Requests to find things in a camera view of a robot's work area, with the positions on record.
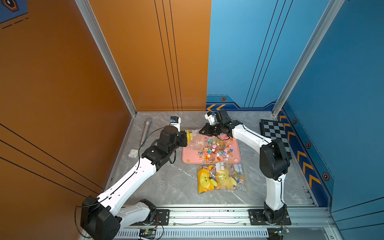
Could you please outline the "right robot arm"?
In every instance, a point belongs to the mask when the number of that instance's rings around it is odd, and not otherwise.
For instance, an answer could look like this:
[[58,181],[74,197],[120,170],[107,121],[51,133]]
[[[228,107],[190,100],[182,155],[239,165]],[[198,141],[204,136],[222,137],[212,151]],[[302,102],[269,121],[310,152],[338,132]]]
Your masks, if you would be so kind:
[[260,170],[266,177],[267,194],[262,219],[269,225],[282,224],[288,219],[287,205],[284,201],[284,185],[290,158],[281,139],[270,139],[248,129],[237,120],[232,120],[226,110],[207,112],[208,122],[199,131],[208,137],[225,134],[235,138],[260,155]]

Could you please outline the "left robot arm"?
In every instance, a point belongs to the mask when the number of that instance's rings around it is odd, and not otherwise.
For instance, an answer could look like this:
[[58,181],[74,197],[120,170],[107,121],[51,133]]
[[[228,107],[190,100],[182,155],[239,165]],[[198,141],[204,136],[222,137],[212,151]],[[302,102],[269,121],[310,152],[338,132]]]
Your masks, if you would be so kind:
[[187,134],[180,124],[163,127],[159,139],[120,180],[96,198],[88,196],[83,201],[76,227],[82,227],[93,240],[112,240],[122,228],[136,223],[152,224],[157,210],[153,203],[144,199],[129,207],[124,204],[148,178],[170,162],[177,148],[187,145]]

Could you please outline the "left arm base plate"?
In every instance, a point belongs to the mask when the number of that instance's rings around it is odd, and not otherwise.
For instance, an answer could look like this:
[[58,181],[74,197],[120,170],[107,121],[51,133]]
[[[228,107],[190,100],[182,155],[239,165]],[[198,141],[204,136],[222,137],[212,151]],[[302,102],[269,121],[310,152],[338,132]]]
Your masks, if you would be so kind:
[[169,209],[159,209],[156,210],[154,219],[151,222],[138,222],[132,224],[132,226],[156,226],[157,224],[162,224],[164,227],[169,225],[170,220],[170,210]]

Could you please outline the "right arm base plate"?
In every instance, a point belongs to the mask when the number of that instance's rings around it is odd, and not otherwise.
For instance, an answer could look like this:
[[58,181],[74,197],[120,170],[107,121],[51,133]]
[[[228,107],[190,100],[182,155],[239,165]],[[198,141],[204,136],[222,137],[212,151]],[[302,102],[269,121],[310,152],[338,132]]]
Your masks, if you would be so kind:
[[250,209],[248,214],[252,226],[279,226],[280,224],[290,226],[292,224],[286,209],[279,211]]

